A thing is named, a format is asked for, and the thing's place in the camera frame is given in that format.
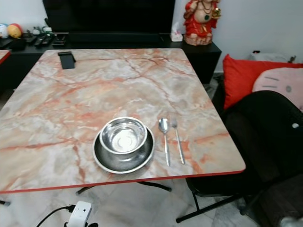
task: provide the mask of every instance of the tiled floor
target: tiled floor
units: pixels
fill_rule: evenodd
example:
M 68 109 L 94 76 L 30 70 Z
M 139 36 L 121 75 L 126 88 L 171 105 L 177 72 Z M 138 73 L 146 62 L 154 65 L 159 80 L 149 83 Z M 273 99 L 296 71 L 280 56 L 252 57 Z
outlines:
M 203 84 L 204 89 L 206 90 L 206 92 L 208 93 L 208 96 L 210 97 L 210 99 L 213 98 L 218 85 L 219 85 L 219 80 L 221 80 L 221 77 L 223 76 L 222 73 L 214 73 L 213 78 L 211 79 L 209 84 Z
M 93 205 L 89 223 L 100 227 L 257 227 L 248 216 L 239 213 L 236 203 L 227 204 L 198 217 L 177 224 L 175 219 L 195 211 L 195 203 L 184 179 L 159 182 L 172 187 L 172 192 L 125 183 L 104 185 L 76 196 L 77 189 L 27 192 L 0 195 L 10 200 L 9 207 L 0 206 L 1 227 L 34 227 L 50 211 L 77 201 Z M 201 207 L 219 198 L 198 198 Z M 45 221 L 44 227 L 62 227 L 70 213 L 59 211 Z

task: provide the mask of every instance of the black cabinet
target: black cabinet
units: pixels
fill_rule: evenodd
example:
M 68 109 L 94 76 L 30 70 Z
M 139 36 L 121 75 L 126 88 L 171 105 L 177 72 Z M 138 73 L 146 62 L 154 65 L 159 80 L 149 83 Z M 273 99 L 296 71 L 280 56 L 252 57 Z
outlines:
M 210 82 L 214 69 L 221 55 L 221 50 L 214 44 L 191 46 L 187 43 L 174 43 L 169 35 L 161 35 L 159 43 L 68 43 L 65 46 L 48 46 L 36 48 L 27 46 L 23 51 L 12 51 L 11 55 L 0 65 L 0 90 L 18 87 L 46 50 L 53 49 L 124 49 L 124 48 L 180 48 L 183 49 L 201 83 Z
M 0 90 L 18 87 L 41 54 L 11 54 L 0 65 Z

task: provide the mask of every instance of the remote control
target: remote control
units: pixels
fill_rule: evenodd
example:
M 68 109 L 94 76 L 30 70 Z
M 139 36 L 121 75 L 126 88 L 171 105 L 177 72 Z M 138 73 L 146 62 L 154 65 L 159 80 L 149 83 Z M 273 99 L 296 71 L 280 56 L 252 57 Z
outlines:
M 42 42 L 43 40 L 46 38 L 46 36 L 42 36 L 42 37 L 39 37 L 38 40 L 35 42 L 34 46 L 41 46 L 42 45 Z
M 47 46 L 52 41 L 52 39 L 53 39 L 52 35 L 50 36 L 47 35 L 46 38 L 42 41 L 42 45 Z

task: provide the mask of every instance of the black chair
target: black chair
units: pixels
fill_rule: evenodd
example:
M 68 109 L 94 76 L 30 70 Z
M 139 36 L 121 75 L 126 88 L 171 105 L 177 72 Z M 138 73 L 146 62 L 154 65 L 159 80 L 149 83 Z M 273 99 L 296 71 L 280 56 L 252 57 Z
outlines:
M 303 114 L 287 98 L 272 91 L 250 94 L 222 114 L 246 169 L 237 175 L 188 178 L 197 211 L 177 218 L 180 223 L 239 198 L 248 209 L 272 185 L 303 173 Z M 196 196 L 230 196 L 200 209 Z

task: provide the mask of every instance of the television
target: television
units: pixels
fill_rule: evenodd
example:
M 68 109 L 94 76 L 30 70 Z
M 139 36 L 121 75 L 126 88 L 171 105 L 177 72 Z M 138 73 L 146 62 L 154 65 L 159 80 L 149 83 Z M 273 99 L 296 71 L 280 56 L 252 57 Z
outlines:
M 55 33 L 170 33 L 175 0 L 43 0 Z

